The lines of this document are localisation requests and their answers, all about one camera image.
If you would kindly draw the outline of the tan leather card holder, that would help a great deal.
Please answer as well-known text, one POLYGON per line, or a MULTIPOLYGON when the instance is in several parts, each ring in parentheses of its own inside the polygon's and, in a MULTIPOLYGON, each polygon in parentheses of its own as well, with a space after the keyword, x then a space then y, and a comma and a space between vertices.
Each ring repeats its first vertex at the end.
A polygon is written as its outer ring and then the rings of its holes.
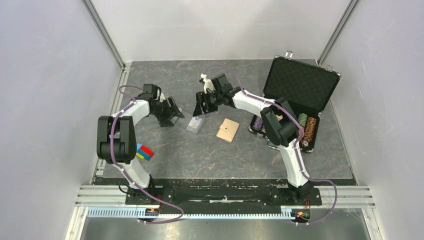
POLYGON ((239 129, 240 124, 228 118, 225 118, 219 127, 216 136, 228 143, 231 143, 239 129))

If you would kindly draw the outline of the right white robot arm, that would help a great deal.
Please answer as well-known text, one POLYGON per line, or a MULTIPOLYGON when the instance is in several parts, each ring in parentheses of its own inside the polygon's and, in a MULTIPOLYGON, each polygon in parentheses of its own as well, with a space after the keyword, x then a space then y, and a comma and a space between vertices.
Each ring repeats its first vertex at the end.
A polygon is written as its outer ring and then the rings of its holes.
POLYGON ((195 95, 196 105, 192 115, 197 117, 212 113, 220 105, 225 105, 261 118, 268 140, 282 156, 289 199, 295 204, 306 201, 314 186, 300 153, 299 142, 303 131, 288 101, 260 97, 240 86, 233 87, 223 73, 212 79, 202 73, 199 82, 203 84, 203 90, 195 95))

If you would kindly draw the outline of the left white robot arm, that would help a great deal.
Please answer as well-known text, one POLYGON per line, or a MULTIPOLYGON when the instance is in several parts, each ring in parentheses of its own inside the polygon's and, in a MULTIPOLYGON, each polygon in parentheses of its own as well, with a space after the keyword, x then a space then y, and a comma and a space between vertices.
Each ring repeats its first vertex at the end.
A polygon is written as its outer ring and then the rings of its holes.
POLYGON ((165 97, 159 86, 147 83, 140 87, 140 91, 123 109, 98 118, 96 153, 99 159, 120 171, 128 186, 138 191, 140 200, 151 204, 157 198, 157 190, 151 175, 137 159, 139 147, 135 126, 141 119, 154 116, 160 127, 172 127, 173 118, 183 119, 185 116, 173 97, 165 97))

